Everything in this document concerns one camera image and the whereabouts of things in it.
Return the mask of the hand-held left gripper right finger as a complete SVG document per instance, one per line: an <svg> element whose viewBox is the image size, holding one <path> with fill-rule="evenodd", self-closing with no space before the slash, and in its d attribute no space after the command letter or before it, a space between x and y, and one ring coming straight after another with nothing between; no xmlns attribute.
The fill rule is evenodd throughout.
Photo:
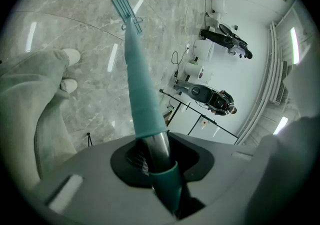
<svg viewBox="0 0 320 225"><path fill-rule="evenodd" d="M177 162L186 182L202 180L215 164L213 154L182 136L168 133L172 159Z"/></svg>

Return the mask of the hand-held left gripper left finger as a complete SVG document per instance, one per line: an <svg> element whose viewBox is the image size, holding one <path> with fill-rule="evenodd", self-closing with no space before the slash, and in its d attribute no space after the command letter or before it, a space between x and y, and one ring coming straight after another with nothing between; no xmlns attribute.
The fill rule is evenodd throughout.
<svg viewBox="0 0 320 225"><path fill-rule="evenodd" d="M133 140L114 151L110 165L115 175L131 187L151 187L148 165L142 148Z"/></svg>

